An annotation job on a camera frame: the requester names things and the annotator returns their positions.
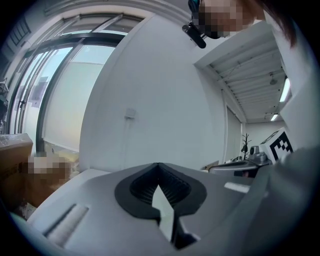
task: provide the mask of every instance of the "corrugated metal ceiling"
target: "corrugated metal ceiling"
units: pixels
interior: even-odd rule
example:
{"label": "corrugated metal ceiling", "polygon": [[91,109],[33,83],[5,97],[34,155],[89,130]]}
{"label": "corrugated metal ceiling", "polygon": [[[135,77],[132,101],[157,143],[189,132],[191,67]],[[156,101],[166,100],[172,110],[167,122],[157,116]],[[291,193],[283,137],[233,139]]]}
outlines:
{"label": "corrugated metal ceiling", "polygon": [[210,66],[234,94],[248,123],[270,121],[279,111],[286,74],[271,31],[239,45]]}

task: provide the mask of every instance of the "fluorescent light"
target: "fluorescent light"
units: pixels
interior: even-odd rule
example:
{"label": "fluorescent light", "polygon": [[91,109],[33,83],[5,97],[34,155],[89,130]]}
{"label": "fluorescent light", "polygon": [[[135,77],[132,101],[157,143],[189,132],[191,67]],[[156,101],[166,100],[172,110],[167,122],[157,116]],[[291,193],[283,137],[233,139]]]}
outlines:
{"label": "fluorescent light", "polygon": [[287,78],[284,81],[284,87],[283,87],[282,95],[280,98],[280,102],[284,102],[286,100],[286,98],[288,96],[289,89],[290,89],[290,80]]}
{"label": "fluorescent light", "polygon": [[271,121],[276,120],[277,116],[278,116],[278,114],[274,114],[273,117],[271,118]]}

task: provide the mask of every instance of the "headset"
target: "headset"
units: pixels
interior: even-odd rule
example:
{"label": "headset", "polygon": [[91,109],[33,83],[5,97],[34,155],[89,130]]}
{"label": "headset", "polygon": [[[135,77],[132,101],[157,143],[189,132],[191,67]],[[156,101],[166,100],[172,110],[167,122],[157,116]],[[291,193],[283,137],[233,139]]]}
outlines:
{"label": "headset", "polygon": [[206,48],[207,44],[204,37],[207,36],[212,39],[221,37],[217,31],[211,31],[209,25],[201,24],[199,20],[199,6],[201,0],[188,0],[188,6],[191,11],[191,22],[182,26],[182,30],[199,46],[201,49]]}

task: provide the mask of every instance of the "white strip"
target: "white strip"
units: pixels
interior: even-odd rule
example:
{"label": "white strip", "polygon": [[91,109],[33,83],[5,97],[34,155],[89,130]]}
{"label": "white strip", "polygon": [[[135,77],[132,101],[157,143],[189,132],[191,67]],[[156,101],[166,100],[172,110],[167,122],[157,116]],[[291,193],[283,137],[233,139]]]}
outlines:
{"label": "white strip", "polygon": [[78,204],[75,205],[63,220],[48,234],[48,240],[63,247],[87,211],[87,207]]}
{"label": "white strip", "polygon": [[241,193],[248,193],[250,189],[250,186],[248,185],[243,185],[243,184],[238,184],[233,182],[227,182],[226,184],[224,184],[224,187],[226,189],[234,190]]}

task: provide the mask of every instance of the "hair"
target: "hair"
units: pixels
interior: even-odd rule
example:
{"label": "hair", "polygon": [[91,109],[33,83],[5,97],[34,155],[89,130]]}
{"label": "hair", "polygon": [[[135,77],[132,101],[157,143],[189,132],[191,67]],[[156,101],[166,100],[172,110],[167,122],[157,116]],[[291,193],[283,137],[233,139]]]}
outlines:
{"label": "hair", "polygon": [[287,1],[255,0],[255,2],[279,25],[285,38],[290,42],[290,46],[295,46],[297,43],[297,34],[294,21],[286,9],[286,4],[288,4]]}

